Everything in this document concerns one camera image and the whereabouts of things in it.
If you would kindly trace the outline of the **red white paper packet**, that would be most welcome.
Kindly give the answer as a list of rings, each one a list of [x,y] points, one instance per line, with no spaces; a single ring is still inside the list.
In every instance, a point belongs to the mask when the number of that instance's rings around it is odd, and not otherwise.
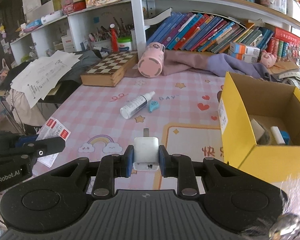
[[[52,167],[59,153],[65,148],[65,142],[71,132],[59,120],[49,118],[37,133],[37,141],[46,144],[44,153],[39,153],[38,161],[47,167]]]

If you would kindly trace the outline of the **large white charger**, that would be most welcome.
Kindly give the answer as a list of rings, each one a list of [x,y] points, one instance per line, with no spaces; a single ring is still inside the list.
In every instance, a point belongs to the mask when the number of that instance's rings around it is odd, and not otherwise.
[[[149,128],[143,129],[142,137],[134,139],[133,169],[136,171],[159,169],[159,139],[149,136]]]

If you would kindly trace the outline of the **white spray bottle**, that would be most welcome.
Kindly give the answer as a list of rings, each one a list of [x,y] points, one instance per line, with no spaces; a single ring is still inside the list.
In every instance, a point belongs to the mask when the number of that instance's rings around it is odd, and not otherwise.
[[[130,119],[136,113],[138,113],[141,109],[148,105],[150,100],[155,95],[155,92],[149,92],[143,95],[138,96],[134,100],[127,103],[125,106],[120,108],[120,114],[125,119]]]

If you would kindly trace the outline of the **pink checkered table mat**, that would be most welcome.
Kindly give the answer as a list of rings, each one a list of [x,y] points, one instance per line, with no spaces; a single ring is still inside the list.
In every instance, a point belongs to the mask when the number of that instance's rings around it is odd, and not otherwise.
[[[113,88],[81,86],[52,115],[70,132],[64,151],[49,165],[37,163],[33,173],[38,176],[79,157],[99,161],[122,154],[144,129],[170,154],[222,160],[217,93],[223,84],[222,77],[187,71],[154,79],[124,78]],[[143,108],[123,118],[120,109],[148,92],[155,93],[159,108]]]

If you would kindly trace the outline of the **stack of white papers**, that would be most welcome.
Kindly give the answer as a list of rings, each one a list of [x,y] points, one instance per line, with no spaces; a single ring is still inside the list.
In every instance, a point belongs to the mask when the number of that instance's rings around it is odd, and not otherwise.
[[[79,62],[80,57],[80,55],[60,50],[51,57],[40,57],[31,62],[12,80],[11,88],[24,93],[29,107],[33,108]]]

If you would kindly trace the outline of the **yellow cardboard box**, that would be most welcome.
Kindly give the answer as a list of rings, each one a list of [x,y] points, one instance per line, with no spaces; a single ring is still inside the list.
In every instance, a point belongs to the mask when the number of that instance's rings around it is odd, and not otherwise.
[[[269,183],[300,176],[300,90],[294,86],[227,73],[218,107],[224,161]],[[255,120],[289,135],[288,145],[274,136],[260,144]]]

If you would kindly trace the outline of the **dark grey cloth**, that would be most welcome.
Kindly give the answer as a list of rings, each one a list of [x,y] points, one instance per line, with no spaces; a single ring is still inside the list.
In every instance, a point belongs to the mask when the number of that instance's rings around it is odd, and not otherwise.
[[[91,67],[102,60],[99,50],[87,50],[80,54],[79,61],[74,64],[70,71],[68,71],[60,81],[75,81],[82,83],[81,75],[88,71]]]

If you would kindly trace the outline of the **beige eraser block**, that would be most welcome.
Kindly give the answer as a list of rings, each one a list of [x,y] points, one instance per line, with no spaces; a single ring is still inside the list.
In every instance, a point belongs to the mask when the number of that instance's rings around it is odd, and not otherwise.
[[[277,145],[285,145],[286,144],[284,141],[284,138],[277,126],[271,126],[270,130],[271,130],[271,133],[272,133]]]

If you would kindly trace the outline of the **pink and purple cloth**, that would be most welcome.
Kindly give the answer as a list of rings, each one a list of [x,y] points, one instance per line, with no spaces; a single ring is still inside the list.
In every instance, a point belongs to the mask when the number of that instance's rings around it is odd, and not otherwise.
[[[185,52],[176,50],[165,51],[163,76],[172,75],[186,70],[214,74],[225,77],[227,72],[251,76],[255,79],[271,80],[270,73],[261,63],[247,63],[228,54],[212,54]]]

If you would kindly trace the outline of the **pink cylindrical cup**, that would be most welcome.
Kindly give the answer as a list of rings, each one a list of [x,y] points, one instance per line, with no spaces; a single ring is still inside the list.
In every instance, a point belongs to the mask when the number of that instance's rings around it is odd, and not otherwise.
[[[165,46],[158,42],[150,43],[138,62],[139,73],[148,78],[161,74],[164,66]]]

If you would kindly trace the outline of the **blue wrapped object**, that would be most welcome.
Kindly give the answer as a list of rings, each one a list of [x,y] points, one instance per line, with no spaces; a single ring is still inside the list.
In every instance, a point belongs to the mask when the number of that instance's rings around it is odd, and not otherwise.
[[[280,130],[280,133],[282,135],[282,138],[283,138],[285,144],[289,145],[289,143],[290,143],[290,136],[289,136],[288,132]]]

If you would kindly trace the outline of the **orange white medicine box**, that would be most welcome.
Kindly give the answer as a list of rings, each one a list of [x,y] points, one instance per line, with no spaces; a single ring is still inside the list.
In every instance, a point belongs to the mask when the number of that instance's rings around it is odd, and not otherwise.
[[[259,48],[237,42],[231,42],[228,49],[228,55],[246,63],[256,63],[258,61],[259,54]]]

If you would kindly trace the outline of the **row of leaning books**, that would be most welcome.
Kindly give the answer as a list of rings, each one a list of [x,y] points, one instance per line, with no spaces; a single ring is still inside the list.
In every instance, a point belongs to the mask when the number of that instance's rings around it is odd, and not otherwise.
[[[148,38],[147,44],[157,42],[168,50],[223,53],[230,43],[241,43],[265,50],[274,29],[255,26],[232,17],[205,12],[170,12],[166,10],[152,18],[158,28]]]

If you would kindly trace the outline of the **pink pig plush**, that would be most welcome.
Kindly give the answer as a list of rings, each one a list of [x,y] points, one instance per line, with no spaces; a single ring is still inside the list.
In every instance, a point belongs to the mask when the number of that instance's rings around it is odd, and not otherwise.
[[[268,53],[267,51],[261,51],[260,63],[262,63],[267,69],[274,66],[277,61],[277,55]]]

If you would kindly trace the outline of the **red book box set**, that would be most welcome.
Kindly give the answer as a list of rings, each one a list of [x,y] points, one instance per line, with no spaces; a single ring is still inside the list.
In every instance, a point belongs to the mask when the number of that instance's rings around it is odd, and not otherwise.
[[[300,58],[300,37],[279,27],[266,28],[272,32],[266,51],[277,56],[277,61],[296,62]]]

